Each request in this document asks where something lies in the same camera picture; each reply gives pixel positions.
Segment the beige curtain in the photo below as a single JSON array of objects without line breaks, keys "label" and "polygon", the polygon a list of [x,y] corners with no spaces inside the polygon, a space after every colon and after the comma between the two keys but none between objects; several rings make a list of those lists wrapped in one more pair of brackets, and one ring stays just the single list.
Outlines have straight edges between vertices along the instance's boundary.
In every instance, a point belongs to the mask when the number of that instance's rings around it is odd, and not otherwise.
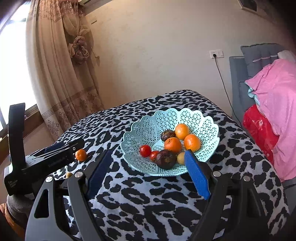
[{"label": "beige curtain", "polygon": [[[88,34],[77,0],[32,0],[26,25],[28,68],[39,111],[55,140],[78,120],[104,109],[94,63],[87,58],[90,44],[73,45],[77,36]],[[83,60],[75,59],[75,46],[82,48]]]}]

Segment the silver screw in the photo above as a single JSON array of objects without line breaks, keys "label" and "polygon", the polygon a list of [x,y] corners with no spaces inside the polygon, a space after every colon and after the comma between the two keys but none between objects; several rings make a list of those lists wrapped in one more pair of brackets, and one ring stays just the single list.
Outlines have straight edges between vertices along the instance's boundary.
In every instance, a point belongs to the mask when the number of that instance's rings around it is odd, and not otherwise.
[{"label": "silver screw", "polygon": [[83,172],[76,172],[75,173],[75,177],[82,177],[82,175],[83,175]]},{"label": "silver screw", "polygon": [[213,176],[214,176],[214,177],[220,177],[220,176],[221,176],[221,172],[214,171],[214,172],[213,172]]},{"label": "silver screw", "polygon": [[50,183],[52,180],[53,180],[52,177],[47,177],[47,178],[45,179],[45,181],[46,181],[47,183]]},{"label": "silver screw", "polygon": [[251,179],[249,176],[244,176],[244,181],[249,182]]}]

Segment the black and white animal print fabric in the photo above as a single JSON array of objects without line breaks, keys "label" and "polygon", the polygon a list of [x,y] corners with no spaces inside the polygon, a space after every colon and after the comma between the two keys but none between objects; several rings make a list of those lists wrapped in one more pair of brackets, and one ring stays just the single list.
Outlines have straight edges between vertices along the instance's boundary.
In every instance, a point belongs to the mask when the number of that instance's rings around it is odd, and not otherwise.
[{"label": "black and white animal print fabric", "polygon": [[[113,163],[102,187],[89,206],[106,240],[187,240],[200,219],[206,201],[198,195],[188,173],[177,177],[152,177],[132,170],[122,158],[119,144],[123,134],[144,115],[168,108],[200,110],[219,125],[220,143],[209,160],[214,171],[240,179],[248,175],[268,217],[268,227],[275,234],[289,216],[283,187],[274,168],[258,146],[229,116],[207,98],[191,90],[180,90],[154,98],[124,104],[85,117],[58,141],[72,141],[82,137],[89,157],[83,163],[74,162],[54,173],[65,178],[66,172],[96,161],[104,149],[112,150]],[[73,234],[78,233],[70,201],[65,198],[69,223]],[[222,224],[217,233],[223,232]]]}]

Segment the curtain tieback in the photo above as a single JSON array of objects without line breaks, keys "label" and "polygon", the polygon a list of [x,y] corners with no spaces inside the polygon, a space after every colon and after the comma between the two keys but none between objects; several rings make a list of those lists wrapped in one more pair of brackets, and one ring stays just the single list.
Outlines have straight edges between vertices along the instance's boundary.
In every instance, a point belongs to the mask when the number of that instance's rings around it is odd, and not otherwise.
[{"label": "curtain tieback", "polygon": [[89,57],[85,37],[77,36],[72,44],[68,45],[70,57],[78,64],[82,64]]}]

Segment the dark purple fruit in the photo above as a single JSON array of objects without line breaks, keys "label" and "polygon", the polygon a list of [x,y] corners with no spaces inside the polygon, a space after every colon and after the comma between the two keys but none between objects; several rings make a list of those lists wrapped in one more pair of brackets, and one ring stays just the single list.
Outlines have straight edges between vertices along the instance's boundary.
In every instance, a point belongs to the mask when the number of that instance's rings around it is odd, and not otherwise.
[{"label": "dark purple fruit", "polygon": [[171,169],[177,161],[176,154],[169,150],[162,150],[157,154],[155,163],[162,169]]},{"label": "dark purple fruit", "polygon": [[166,130],[160,134],[160,139],[162,141],[166,141],[167,139],[171,137],[176,137],[176,133],[172,130]]}]

